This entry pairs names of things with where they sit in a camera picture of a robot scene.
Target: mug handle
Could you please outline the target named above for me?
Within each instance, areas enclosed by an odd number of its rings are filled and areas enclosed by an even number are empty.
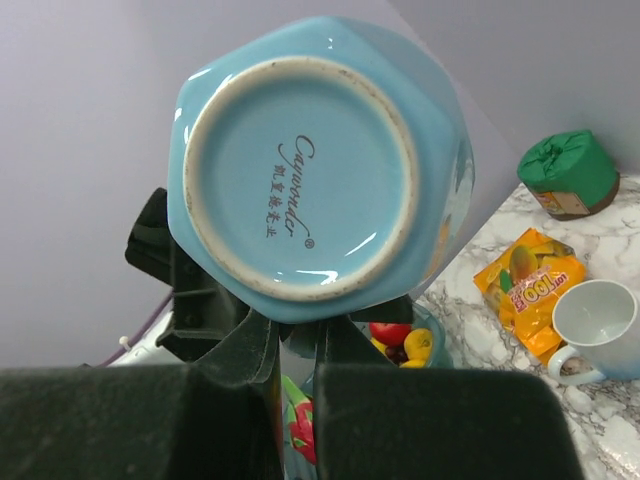
[[[580,357],[580,352],[571,345],[566,345],[553,354],[549,365],[549,376],[563,385],[582,385],[583,383],[601,382],[605,378],[604,373],[595,368],[590,372],[577,373],[575,375],[562,375],[560,370],[567,360],[570,358]]]

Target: marble countertop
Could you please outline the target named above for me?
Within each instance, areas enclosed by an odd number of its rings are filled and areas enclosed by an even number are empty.
[[[521,185],[418,299],[442,320],[456,367],[520,370],[547,382],[562,404],[588,480],[640,479],[640,380],[558,385],[502,329],[473,276],[533,227],[572,246],[589,278],[620,281],[640,298],[639,204],[640,176],[623,176],[608,208],[589,218],[559,222]]]

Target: cable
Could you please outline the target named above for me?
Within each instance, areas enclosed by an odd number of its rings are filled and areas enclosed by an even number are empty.
[[[140,339],[144,336],[144,334],[151,328],[151,326],[158,319],[160,314],[164,311],[164,309],[169,305],[169,302],[173,298],[173,291],[169,292],[169,294],[162,300],[160,305],[156,307],[151,316],[142,324],[140,330],[138,330],[133,337],[128,339],[129,349],[133,348],[133,346],[140,341]],[[113,355],[111,355],[108,359],[98,365],[98,367],[107,367],[115,362],[118,358],[124,355],[127,350],[124,347],[119,348]]]

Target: orange snack bag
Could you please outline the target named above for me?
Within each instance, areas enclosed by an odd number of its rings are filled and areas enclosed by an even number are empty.
[[[530,228],[473,281],[502,326],[546,365],[562,343],[553,307],[585,274],[570,246]]]

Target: brown base of green container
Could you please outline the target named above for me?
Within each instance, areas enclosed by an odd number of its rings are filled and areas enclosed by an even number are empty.
[[[578,218],[588,217],[590,215],[594,215],[594,214],[596,214],[598,212],[601,212],[606,207],[611,205],[611,202],[613,202],[613,199],[618,194],[618,190],[619,189],[620,189],[620,174],[617,173],[616,174],[616,181],[614,182],[613,186],[611,187],[611,190],[609,190],[609,193],[607,193],[607,195],[602,200],[600,200],[598,203],[596,203],[595,205],[592,205],[591,207],[588,207],[588,208],[585,207],[585,212],[584,213],[579,213],[579,214],[575,214],[575,213],[555,213],[555,212],[552,211],[552,209],[546,208],[545,205],[544,205],[543,200],[541,199],[546,194],[539,194],[539,193],[536,193],[536,192],[533,192],[533,191],[531,193],[533,194],[534,197],[536,197],[536,199],[540,202],[542,207],[547,211],[547,213],[552,218],[555,218],[556,220],[560,220],[560,221],[566,221],[566,220],[576,220]]]

